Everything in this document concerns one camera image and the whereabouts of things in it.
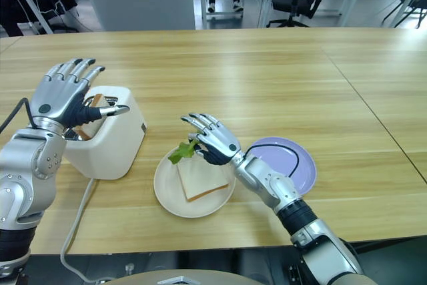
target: metal robotic hand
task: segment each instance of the metal robotic hand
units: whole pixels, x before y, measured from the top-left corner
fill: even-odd
[[[95,67],[85,74],[93,63],[94,59],[72,59],[51,68],[29,104],[32,126],[17,130],[0,151],[0,282],[22,271],[35,229],[55,198],[64,131],[129,111],[124,105],[84,104],[91,82],[104,70]]]
[[[93,58],[72,59],[52,67],[35,90],[30,103],[37,126],[52,130],[73,128],[89,123],[104,115],[117,115],[129,111],[124,105],[113,107],[87,107],[83,104],[91,82],[105,68],[97,66],[86,75],[86,69],[95,63]]]
[[[214,116],[206,113],[189,113],[190,117],[183,116],[182,120],[198,129],[197,133],[190,133],[189,140],[196,139],[206,150],[198,144],[194,150],[208,163],[224,165],[240,152],[240,143],[233,133]]]
[[[189,116],[181,119],[197,129],[197,133],[188,135],[190,140],[196,139],[202,145],[196,145],[195,152],[211,164],[232,164],[236,177],[280,219],[319,284],[374,284],[362,275],[357,259],[313,213],[289,177],[273,171],[252,154],[244,154],[237,138],[215,117],[206,113]]]

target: white cable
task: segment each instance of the white cable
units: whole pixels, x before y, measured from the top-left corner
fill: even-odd
[[[22,6],[21,1],[20,1],[20,0],[18,0],[18,3],[19,3],[19,5],[20,5],[20,6],[21,6],[21,8],[22,8],[22,10],[23,10],[23,12],[24,12],[24,14],[25,14],[25,16],[26,16],[26,18],[27,18],[27,20],[28,20],[28,23],[29,23],[29,24],[31,24],[31,20],[30,20],[30,18],[28,17],[28,14],[27,14],[27,12],[26,12],[26,10],[25,10],[24,6]]]
[[[89,198],[90,191],[92,189],[94,182],[95,182],[95,180],[93,178],[91,178],[91,180],[89,181],[89,183],[86,187],[85,193],[81,199],[80,206],[79,206],[79,209],[77,211],[77,215],[75,217],[75,221],[74,221],[74,223],[73,223],[73,225],[72,225],[72,227],[71,227],[71,229],[67,235],[67,238],[65,239],[64,245],[62,245],[61,255],[59,257],[61,259],[61,263],[63,264],[63,266],[66,269],[68,269],[69,271],[76,274],[78,277],[80,277],[86,283],[95,283],[95,282],[100,282],[102,280],[115,280],[115,278],[112,278],[112,277],[102,277],[102,278],[99,278],[97,280],[90,280],[86,276],[84,276],[83,273],[81,273],[79,270],[77,270],[76,268],[74,268],[73,266],[71,266],[70,264],[68,264],[65,261],[65,253],[66,253],[68,247],[70,246],[71,239],[74,237],[74,235],[76,233],[77,226],[80,223],[81,216],[82,216],[83,211],[85,209],[86,202],[87,202],[87,199]]]
[[[76,16],[74,16],[72,12],[68,11],[68,13],[72,16],[72,18],[74,18],[76,20],[76,22],[78,22],[80,25],[82,25],[84,28],[86,28],[90,32],[93,32],[92,29],[86,27]]]
[[[59,14],[58,14],[57,10],[58,10],[58,3],[60,3],[60,2],[61,2],[61,0],[58,0],[56,2],[54,9],[49,9],[48,11],[41,11],[40,6],[39,6],[39,0],[35,0],[37,9],[40,11],[40,13],[50,13],[51,11],[53,11],[56,14],[56,16],[58,16],[58,17],[59,17]]]

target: electronic device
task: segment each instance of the electronic device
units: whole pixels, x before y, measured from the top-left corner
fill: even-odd
[[[116,180],[132,166],[142,144],[147,123],[131,91],[125,87],[98,86],[86,94],[86,105],[102,94],[110,106],[126,105],[130,111],[120,117],[107,117],[97,133],[81,141],[75,134],[67,135],[64,156],[85,177]]]

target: power cord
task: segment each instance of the power cord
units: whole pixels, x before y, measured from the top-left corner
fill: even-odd
[[[61,0],[59,0],[59,4],[62,6],[62,10],[64,11],[64,13],[65,12],[67,12],[67,10],[65,9],[65,6],[64,6],[64,4],[62,3],[62,1]],[[81,26],[83,26],[85,29],[87,29],[88,31],[90,31],[90,32],[93,32],[93,30],[92,29],[90,29],[90,28],[88,28],[88,27],[86,27],[82,22],[80,22],[80,20],[78,20],[78,18],[76,18],[76,16],[74,16],[73,15],[73,13],[72,12],[70,12],[70,10],[68,11],[68,13],[72,16],[72,18],[74,18],[74,20],[76,20],[76,22],[78,22]]]
[[[291,171],[291,173],[288,175],[288,177],[291,177],[294,172],[296,171],[296,169],[298,168],[299,164],[300,164],[300,157],[298,155],[298,153],[293,150],[291,147],[285,146],[285,145],[280,145],[280,144],[258,144],[258,145],[253,145],[251,147],[249,147],[249,149],[246,151],[244,158],[246,158],[246,156],[248,155],[248,153],[253,150],[254,148],[258,148],[258,147],[281,147],[284,148],[285,150],[290,150],[292,153],[294,153],[294,155],[296,156],[296,165],[293,168],[293,170]]]
[[[65,260],[65,254],[68,250],[68,247],[70,247],[71,239],[75,236],[76,229],[77,229],[78,225],[80,224],[80,220],[81,220],[81,217],[83,215],[83,211],[85,209],[87,199],[89,198],[90,191],[92,189],[94,182],[95,182],[95,179],[91,178],[91,180],[89,181],[89,183],[86,187],[86,190],[85,190],[85,193],[81,199],[80,206],[79,206],[79,209],[77,211],[77,215],[75,217],[74,223],[71,226],[71,229],[67,235],[67,238],[64,241],[64,244],[62,245],[61,254],[59,256],[63,266],[66,269],[68,269],[70,272],[73,272],[74,274],[76,274],[78,277],[80,277],[86,283],[96,283],[96,282],[100,282],[102,280],[115,280],[115,278],[113,278],[113,277],[102,277],[102,278],[98,278],[96,280],[90,280],[86,276],[84,276],[82,272],[80,272],[78,269],[76,269],[73,266],[71,266],[70,264],[68,264],[67,261]]]
[[[31,20],[30,20],[30,18],[29,18],[29,16],[28,16],[27,11],[25,10],[24,6],[22,6],[21,1],[20,1],[20,0],[18,0],[18,3],[19,3],[19,5],[20,5],[20,6],[21,6],[21,8],[22,8],[22,11],[24,12],[24,14],[25,14],[25,16],[26,16],[26,18],[27,18],[27,20],[28,20],[28,23],[30,23],[30,24],[31,24]]]
[[[5,128],[7,127],[7,125],[9,125],[9,123],[16,116],[16,114],[21,109],[21,107],[22,107],[23,104],[25,104],[25,109],[27,110],[27,115],[28,115],[28,119],[29,119],[29,122],[31,124],[31,127],[34,128],[34,129],[37,128],[37,125],[35,124],[35,122],[33,120],[33,115],[31,114],[31,109],[29,108],[28,99],[26,97],[24,97],[24,98],[22,98],[18,102],[18,104],[15,106],[15,108],[13,108],[13,111],[9,114],[9,116],[7,116],[6,120],[0,125],[0,133],[3,130],[5,130]]]

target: black cable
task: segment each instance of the black cable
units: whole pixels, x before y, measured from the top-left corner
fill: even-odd
[[[354,257],[356,258],[356,260],[358,261],[360,268],[362,269],[362,273],[365,274],[365,272],[363,271],[363,267],[362,264],[360,263],[360,259],[359,259],[359,254],[357,253],[357,251],[354,249],[353,245],[351,245],[349,242],[347,242],[346,240],[343,240],[342,238],[340,238],[341,242],[347,247],[347,249],[349,251],[351,251],[351,253],[354,255]]]
[[[19,101],[19,103],[16,105],[16,107],[13,109],[13,111],[7,116],[6,120],[0,125],[0,133],[5,130],[7,125],[12,121],[12,119],[16,116],[18,111],[21,109],[22,105],[25,104],[25,109],[27,110],[27,115],[29,118],[29,122],[31,123],[32,128],[37,128],[33,121],[33,115],[31,115],[31,110],[29,109],[29,102],[27,98],[23,98]]]
[[[296,171],[296,169],[298,168],[298,165],[300,164],[300,157],[299,157],[299,155],[297,154],[297,152],[295,152],[295,150],[293,150],[291,147],[288,147],[288,146],[284,146],[284,145],[279,145],[279,144],[259,144],[259,145],[253,145],[253,146],[251,146],[247,151],[246,151],[246,153],[245,153],[245,158],[246,158],[246,156],[248,155],[248,153],[252,150],[252,149],[254,149],[254,148],[258,148],[258,147],[281,147],[281,148],[284,148],[284,149],[286,149],[286,150],[290,150],[291,152],[293,152],[294,154],[295,154],[295,156],[296,156],[296,165],[295,165],[295,167],[293,168],[293,170],[291,171],[291,173],[288,175],[288,177],[291,177],[293,174],[294,174],[294,172]]]

